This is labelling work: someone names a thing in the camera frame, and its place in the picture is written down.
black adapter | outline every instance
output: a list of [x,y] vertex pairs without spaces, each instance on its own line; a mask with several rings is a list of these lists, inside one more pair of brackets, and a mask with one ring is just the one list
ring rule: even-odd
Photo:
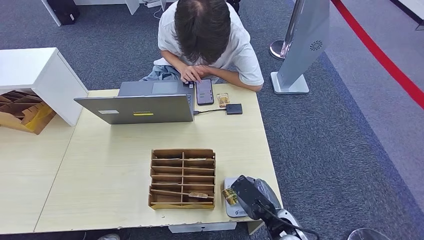
[[242,105],[240,103],[227,104],[225,107],[226,107],[226,114],[227,115],[243,114],[243,108],[242,108]]

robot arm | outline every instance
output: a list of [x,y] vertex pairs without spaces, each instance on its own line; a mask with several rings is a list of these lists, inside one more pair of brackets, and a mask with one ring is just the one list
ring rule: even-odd
[[280,209],[281,206],[275,193],[265,181],[261,179],[248,180],[241,175],[231,185],[231,188],[248,216],[254,220],[262,219],[265,222],[271,240],[308,240],[304,232],[314,234],[317,240],[320,239],[316,232],[300,227],[290,212]]

light wood tabletop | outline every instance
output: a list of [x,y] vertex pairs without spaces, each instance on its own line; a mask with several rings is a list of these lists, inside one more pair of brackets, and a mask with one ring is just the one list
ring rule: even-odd
[[[241,174],[266,180],[281,201],[256,94],[229,84],[214,84],[213,92],[242,103],[243,114],[217,111],[194,122],[109,125],[83,109],[35,232],[251,221],[228,217],[221,196],[224,178]],[[89,96],[117,94],[96,90]],[[195,108],[216,109],[216,102]],[[172,148],[216,153],[213,210],[148,206],[151,150]]]
[[40,135],[0,127],[0,234],[34,231],[73,131],[58,115]]

floor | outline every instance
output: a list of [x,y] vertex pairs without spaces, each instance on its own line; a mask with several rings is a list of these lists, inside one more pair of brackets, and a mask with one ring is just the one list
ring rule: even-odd
[[[414,31],[417,24],[389,0],[343,2],[424,89],[424,31]],[[332,5],[330,46],[305,72],[311,92],[273,94],[269,74],[281,63],[269,56],[268,47],[284,36],[292,9],[292,0],[244,0],[240,11],[266,79],[257,97],[284,207],[323,239],[345,239],[361,227],[393,240],[424,239],[423,109]],[[89,90],[119,88],[122,81],[147,75],[159,58],[156,10],[140,7],[131,16],[124,5],[81,6],[75,25],[57,27],[40,1],[4,0],[0,49],[57,47]],[[0,240],[95,240],[109,232],[125,240],[267,236],[262,228],[249,237],[246,225],[239,224],[234,231],[175,235],[154,227],[0,235]]]

red stripe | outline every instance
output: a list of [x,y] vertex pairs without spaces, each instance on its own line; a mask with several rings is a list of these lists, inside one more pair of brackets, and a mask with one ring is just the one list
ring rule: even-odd
[[390,58],[379,48],[379,46],[371,39],[367,32],[356,21],[354,16],[349,12],[346,6],[340,0],[331,0],[340,14],[349,24],[350,28],[355,32],[358,38],[363,42],[366,48],[374,55],[377,61],[386,69],[386,71],[402,86],[409,96],[424,109],[424,92],[414,84],[403,73]]

